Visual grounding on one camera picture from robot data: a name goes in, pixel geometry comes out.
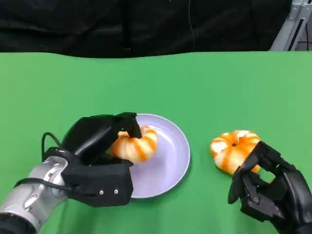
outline lavender plate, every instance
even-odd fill
[[[154,156],[130,168],[132,198],[161,195],[177,185],[187,172],[191,151],[184,133],[171,121],[156,115],[138,114],[139,125],[149,125],[158,134]]]

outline black curtain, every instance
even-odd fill
[[[0,52],[125,58],[269,50],[291,0],[0,0]]]

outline pumpkin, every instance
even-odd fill
[[[113,155],[132,163],[149,160],[157,150],[157,133],[147,125],[140,126],[140,130],[142,138],[130,138],[127,132],[119,132],[112,146]]]
[[[224,133],[213,139],[210,149],[216,166],[233,175],[259,141],[260,138],[255,133],[245,130]],[[255,173],[259,170],[258,165],[252,169]]]

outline green tablecloth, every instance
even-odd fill
[[[312,53],[197,53],[135,59],[0,54],[0,200],[40,163],[40,138],[62,138],[80,117],[123,111],[176,123],[193,153],[171,192],[125,207],[93,209],[69,201],[42,234],[263,234],[227,204],[231,179],[214,165],[210,141],[255,131],[312,185]],[[261,173],[265,178],[270,176]]]

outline small pumpkin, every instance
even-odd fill
[[[246,130],[224,133],[213,139],[210,149],[216,166],[233,175],[260,140],[254,132]],[[255,173],[259,170],[258,165],[252,169]]]
[[[157,150],[158,137],[154,129],[140,126],[142,138],[130,138],[127,132],[119,132],[119,138],[113,143],[113,155],[132,163],[149,160]]]

